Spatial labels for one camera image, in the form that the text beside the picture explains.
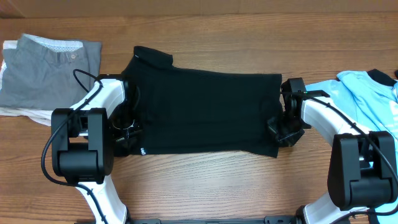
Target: folded gray garment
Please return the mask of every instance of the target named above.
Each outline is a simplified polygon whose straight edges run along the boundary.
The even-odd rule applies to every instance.
[[[82,41],[83,47],[77,50],[55,52],[27,36],[18,40],[17,49],[2,51],[7,69],[2,78],[0,107],[54,110],[78,103],[87,92],[72,71],[78,68],[98,76],[101,43]],[[92,78],[76,74],[87,89],[92,89]]]

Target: white cloth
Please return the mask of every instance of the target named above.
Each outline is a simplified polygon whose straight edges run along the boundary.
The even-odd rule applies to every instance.
[[[81,41],[75,40],[52,40],[43,37],[37,37],[34,35],[24,34],[29,39],[48,47],[54,52],[71,52],[83,47]],[[5,40],[2,48],[3,49],[17,49],[17,40]],[[6,70],[7,65],[5,61],[2,61],[0,70],[0,91],[2,87],[2,75]],[[35,110],[35,109],[24,109],[24,108],[0,108],[0,115],[3,116],[28,116],[32,121],[35,121],[46,126],[51,126],[51,114],[52,111],[46,110]]]

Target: clothing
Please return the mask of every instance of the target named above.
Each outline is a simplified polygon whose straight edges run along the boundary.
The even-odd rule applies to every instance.
[[[137,85],[143,126],[132,154],[245,150],[277,157],[266,122],[280,116],[281,74],[227,74],[176,68],[172,55],[135,47],[122,72]]]
[[[90,72],[96,76],[99,74],[100,61],[101,61],[101,43],[100,42],[89,42],[89,41],[84,41],[84,40],[51,40],[51,39],[37,37],[34,35],[29,35],[29,34],[23,34],[23,36],[21,37],[21,40],[22,39],[33,40],[35,42],[34,49],[35,49],[36,53],[39,53],[42,55],[44,55],[44,52],[49,52],[47,55],[51,55],[51,54],[55,55],[59,52],[64,52],[64,53],[57,54],[57,55],[62,55],[62,54],[65,55],[66,52],[70,53],[70,52],[74,52],[77,50],[80,50],[80,51],[84,50],[87,55],[87,61],[88,61],[88,67],[89,67],[89,69],[87,69],[86,71]],[[17,41],[16,40],[6,40],[3,43],[3,50],[13,49],[13,51],[26,51],[26,49],[27,49],[28,51],[31,51],[32,48],[29,48],[31,43],[24,44],[25,42],[26,41],[23,40],[22,44],[20,44],[20,45],[25,46],[25,49],[21,50],[21,49],[17,49]],[[2,73],[4,73],[6,68],[7,68],[7,64],[3,60],[2,69],[0,71],[0,95],[3,94],[3,92],[1,91]],[[37,77],[37,75],[32,74],[32,72],[29,72],[29,74],[31,74],[31,75],[29,75],[29,76],[31,76],[31,78]],[[85,80],[85,82],[83,82],[83,84],[88,89],[92,88],[94,80],[89,79],[87,76],[82,75],[82,74],[77,74],[77,76],[80,80]],[[32,119],[40,124],[47,125],[47,126],[50,126],[50,124],[51,124],[51,122],[50,122],[51,113],[52,113],[52,110],[37,110],[37,109],[26,109],[26,108],[0,108],[0,115],[29,116],[30,119]]]
[[[397,82],[378,70],[368,73],[345,71],[337,74],[337,77],[340,81],[327,80],[307,85],[306,89],[308,91],[324,90],[336,106],[357,123],[373,131],[388,131],[392,134],[398,159]],[[376,211],[389,212],[396,207],[397,203],[385,204]],[[398,214],[378,217],[378,220],[381,224],[395,223],[398,220]]]

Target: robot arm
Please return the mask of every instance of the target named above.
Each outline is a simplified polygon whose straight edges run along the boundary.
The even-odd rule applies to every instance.
[[[103,90],[98,93],[89,105],[82,109],[81,113],[78,113],[70,123],[65,125],[62,132],[54,139],[52,147],[53,169],[58,176],[65,177],[68,183],[79,183],[92,189],[108,223],[127,224],[132,223],[128,209],[120,201],[110,176],[113,167],[115,142],[111,139],[108,119],[117,106],[128,97],[126,97],[124,83],[121,80],[102,79],[101,81],[104,85]],[[98,87],[98,84],[96,84],[85,99],[90,97]],[[302,79],[289,79],[282,85],[282,91],[305,91],[305,86]],[[316,92],[314,96],[335,106],[333,100],[324,92]],[[85,99],[73,105],[70,109],[55,110],[52,115],[52,126],[57,127],[57,124],[64,120],[71,110],[81,105]],[[333,222],[350,211],[366,210],[370,205],[374,206],[378,203],[383,204],[389,203],[391,200],[395,201],[397,189],[396,187],[391,189],[387,186],[390,183],[388,181],[391,175],[388,176],[388,170],[386,171],[385,167],[377,165],[377,170],[372,172],[363,172],[360,169],[359,161],[363,159],[369,160],[371,157],[369,156],[370,152],[366,151],[367,153],[363,154],[366,144],[363,139],[357,136],[359,133],[351,128],[343,118],[313,100],[303,100],[284,95],[284,101],[284,124],[290,126],[290,128],[287,128],[288,131],[284,133],[286,137],[278,133],[277,128],[274,126],[275,122],[270,122],[269,126],[270,131],[275,134],[275,138],[280,142],[281,146],[284,144],[294,145],[304,133],[302,128],[310,128],[309,125],[318,130],[332,146],[328,176],[330,194],[329,192],[326,193],[315,203],[301,209],[301,212],[296,217],[297,219],[306,224],[326,224]],[[365,133],[370,132],[368,128],[358,126]],[[77,136],[86,136],[90,140],[94,139],[94,141],[91,140],[84,144],[69,142],[69,138]],[[373,134],[372,138],[378,141],[381,150],[384,150],[383,153],[388,154],[388,157],[391,158],[391,164],[396,167],[392,136],[388,136],[385,133],[376,133]],[[375,157],[373,160],[375,164],[381,164],[380,158]],[[382,176],[374,175],[374,172],[382,174]],[[352,181],[365,184],[353,187],[351,185]],[[366,193],[369,193],[375,187],[379,187],[376,191],[382,192],[382,194],[385,193],[385,197],[381,197],[379,200],[371,198],[371,202],[355,198],[360,198],[363,195],[363,189],[366,189]],[[91,197],[84,190],[79,190],[94,213],[96,224],[104,223],[101,221]]]

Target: blue fabric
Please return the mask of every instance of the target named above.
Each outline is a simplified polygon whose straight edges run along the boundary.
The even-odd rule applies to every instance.
[[[395,139],[398,159],[398,83],[385,86],[369,77],[367,72],[345,71],[337,74],[339,81],[327,80],[307,85],[307,91],[327,92],[339,109],[357,123],[373,131],[388,131]],[[398,201],[385,204],[377,212],[389,212]],[[380,224],[398,223],[398,213],[388,217],[378,217]]]

